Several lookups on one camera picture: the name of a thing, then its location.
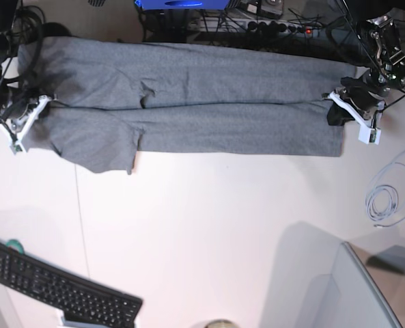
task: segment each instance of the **gray fabric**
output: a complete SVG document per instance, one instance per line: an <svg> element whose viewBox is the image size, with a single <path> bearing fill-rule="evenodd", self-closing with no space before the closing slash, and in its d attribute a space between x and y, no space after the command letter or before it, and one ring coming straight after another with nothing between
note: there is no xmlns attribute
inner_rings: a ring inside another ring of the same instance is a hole
<svg viewBox="0 0 405 328"><path fill-rule="evenodd" d="M20 71L33 50L20 49ZM25 143L93 172L130 173L137 149L339 156L343 128L328 126L321 97L354 71L214 46L47 38L34 83L70 108L52 108Z"/></svg>

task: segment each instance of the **blue object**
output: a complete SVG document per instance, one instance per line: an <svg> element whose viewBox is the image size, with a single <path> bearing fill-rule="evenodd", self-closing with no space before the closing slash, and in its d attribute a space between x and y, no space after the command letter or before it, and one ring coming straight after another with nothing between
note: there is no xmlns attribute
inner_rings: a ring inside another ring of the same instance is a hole
<svg viewBox="0 0 405 328"><path fill-rule="evenodd" d="M135 0L135 4L144 10L164 9L217 9L223 10L228 6L229 0Z"/></svg>

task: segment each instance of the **white table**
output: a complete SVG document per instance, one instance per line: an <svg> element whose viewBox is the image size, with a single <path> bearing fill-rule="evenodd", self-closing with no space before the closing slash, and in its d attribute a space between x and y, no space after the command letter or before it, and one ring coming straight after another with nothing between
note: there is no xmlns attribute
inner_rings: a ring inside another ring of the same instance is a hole
<svg viewBox="0 0 405 328"><path fill-rule="evenodd" d="M0 238L143 298L142 327L228 318L297 328L311 280L331 270L342 240L371 254L405 246L405 224L377 230L363 205L369 179L405 149L405 100L382 129L381 144L366 146L347 125L336 159L139 153L132 176L75 171L42 150L13 157L0 133ZM8 298L23 327L55 326L51 307Z"/></svg>

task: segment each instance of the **white cable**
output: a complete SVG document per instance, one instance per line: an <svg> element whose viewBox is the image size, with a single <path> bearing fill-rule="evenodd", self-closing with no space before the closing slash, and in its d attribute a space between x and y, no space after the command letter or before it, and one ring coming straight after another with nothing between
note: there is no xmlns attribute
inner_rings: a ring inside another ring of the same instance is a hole
<svg viewBox="0 0 405 328"><path fill-rule="evenodd" d="M405 207L405 200L400 205L398 191L395 187L392 187L389 184L380 184L380 181L396 167L402 167L405 169L405 164L398 162L398 159L405 155L405 151L399 153L389 164L384 166L371 182L367 186L368 192L366 193L365 197L365 206L367 216L373 222L381 222L386 219L390 219L395 214L399 213ZM387 196L387 206L384 210L378 210L375 201L379 195L384 194ZM375 224L374 226L377 228L390 228L396 226L397 224L403 222L405 217L402 219L391 223L391 224Z"/></svg>

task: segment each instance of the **black keyboard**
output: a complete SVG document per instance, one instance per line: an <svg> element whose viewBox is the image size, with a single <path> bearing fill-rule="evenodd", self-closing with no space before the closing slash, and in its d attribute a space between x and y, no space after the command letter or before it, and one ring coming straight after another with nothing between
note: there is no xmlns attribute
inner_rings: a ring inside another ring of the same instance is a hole
<svg viewBox="0 0 405 328"><path fill-rule="evenodd" d="M112 328L133 328L143 301L20 254L0 243L0 283L54 308Z"/></svg>

